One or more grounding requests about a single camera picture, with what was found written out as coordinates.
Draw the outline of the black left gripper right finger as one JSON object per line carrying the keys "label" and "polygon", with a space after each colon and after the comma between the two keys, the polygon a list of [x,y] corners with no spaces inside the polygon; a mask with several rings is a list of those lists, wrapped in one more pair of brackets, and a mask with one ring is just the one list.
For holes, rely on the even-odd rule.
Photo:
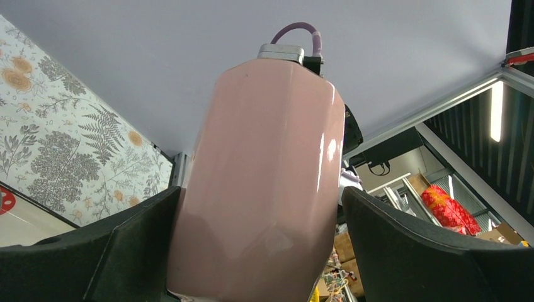
{"label": "black left gripper right finger", "polygon": [[461,235],[355,187],[342,194],[367,301],[532,301],[533,249]]}

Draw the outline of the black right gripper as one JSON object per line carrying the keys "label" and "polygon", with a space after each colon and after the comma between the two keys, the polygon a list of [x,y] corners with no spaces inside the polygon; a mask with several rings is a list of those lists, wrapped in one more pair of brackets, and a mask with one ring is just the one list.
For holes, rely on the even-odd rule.
{"label": "black right gripper", "polygon": [[358,122],[355,119],[354,114],[351,112],[347,104],[345,107],[344,116],[344,135],[343,135],[343,151],[342,154],[346,155],[355,150],[360,144],[363,143],[363,135],[361,133]]}

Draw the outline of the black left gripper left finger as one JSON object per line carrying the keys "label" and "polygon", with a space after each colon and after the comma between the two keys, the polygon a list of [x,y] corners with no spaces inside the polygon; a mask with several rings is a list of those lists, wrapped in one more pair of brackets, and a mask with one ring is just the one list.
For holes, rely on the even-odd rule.
{"label": "black left gripper left finger", "polygon": [[1,249],[2,301],[165,301],[171,187],[88,226]]}

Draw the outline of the pink octagonal mug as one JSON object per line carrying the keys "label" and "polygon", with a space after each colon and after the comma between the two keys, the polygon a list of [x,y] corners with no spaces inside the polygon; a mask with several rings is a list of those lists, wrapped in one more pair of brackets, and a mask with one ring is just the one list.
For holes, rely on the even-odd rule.
{"label": "pink octagonal mug", "polygon": [[308,301],[329,257],[344,103],[300,64],[217,80],[170,244],[166,287],[193,301]]}

